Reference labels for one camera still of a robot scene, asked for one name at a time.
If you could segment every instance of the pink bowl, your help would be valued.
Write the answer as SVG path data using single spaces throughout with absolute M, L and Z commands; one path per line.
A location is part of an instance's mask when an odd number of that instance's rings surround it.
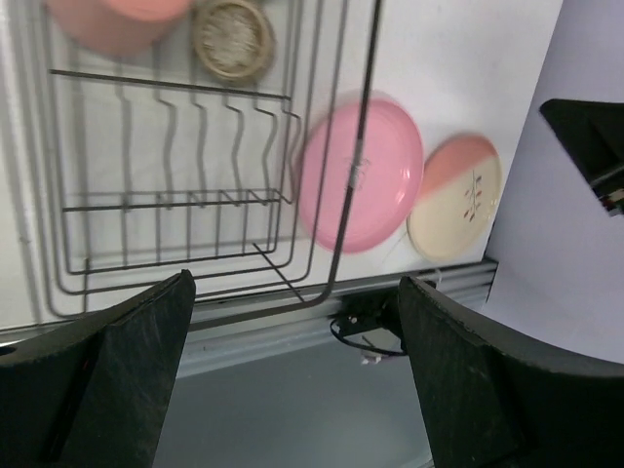
M 333 250 L 355 151 L 360 104 L 333 115 L 326 176 L 316 225 L 316 242 Z M 329 121 L 309 140 L 303 154 L 299 213 L 313 233 L 323 174 Z M 399 105 L 383 99 L 370 102 L 358 186 L 347 225 L 343 251 L 355 254 L 385 241 L 413 208 L 424 168 L 418 128 Z
M 60 27 L 82 45 L 129 56 L 165 35 L 192 0 L 46 0 Z

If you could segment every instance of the black cable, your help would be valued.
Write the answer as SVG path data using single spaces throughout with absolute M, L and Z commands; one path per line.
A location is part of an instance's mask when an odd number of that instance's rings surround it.
M 330 332 L 335 339 L 340 341 L 342 344 L 346 346 L 350 346 L 351 348 L 360 349 L 362 351 L 370 351 L 372 353 L 380 354 L 382 356 L 387 356 L 391 358 L 399 358 L 407 356 L 408 353 L 404 351 L 390 351 L 388 349 L 380 349 L 375 346 L 367 346 L 366 344 L 354 343 L 353 341 L 348 340 L 344 336 L 342 336 L 338 331 L 334 329 L 335 324 L 337 323 L 337 319 L 333 319 L 330 323 Z

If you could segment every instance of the cream plate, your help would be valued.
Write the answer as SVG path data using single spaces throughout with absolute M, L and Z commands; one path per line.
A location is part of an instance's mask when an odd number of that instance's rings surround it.
M 462 255 L 486 231 L 500 198 L 502 172 L 483 136 L 456 136 L 427 161 L 408 219 L 414 247 L 434 261 Z

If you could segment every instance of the small round dish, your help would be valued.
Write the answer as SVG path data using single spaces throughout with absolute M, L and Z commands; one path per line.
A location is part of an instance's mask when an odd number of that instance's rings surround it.
M 219 80 L 249 84 L 273 62 L 273 28 L 254 0 L 209 0 L 197 11 L 193 46 Z
M 316 227 L 316 242 L 331 251 L 351 174 L 359 117 L 360 103 L 339 108 L 333 114 L 331 131 L 329 121 L 321 124 L 303 153 L 300 219 L 309 233 L 313 234 Z M 405 222 L 418 194 L 423 167 L 420 133 L 410 116 L 394 102 L 372 99 L 344 253 L 372 249 Z
M 483 136 L 456 136 L 427 161 L 408 219 L 411 242 L 433 261 L 464 254 L 487 230 L 502 187 L 500 159 Z

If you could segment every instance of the gray panel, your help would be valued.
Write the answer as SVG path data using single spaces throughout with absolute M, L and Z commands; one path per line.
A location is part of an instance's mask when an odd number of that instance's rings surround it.
M 328 344 L 179 379 L 156 468 L 394 468 L 430 458 L 407 359 Z

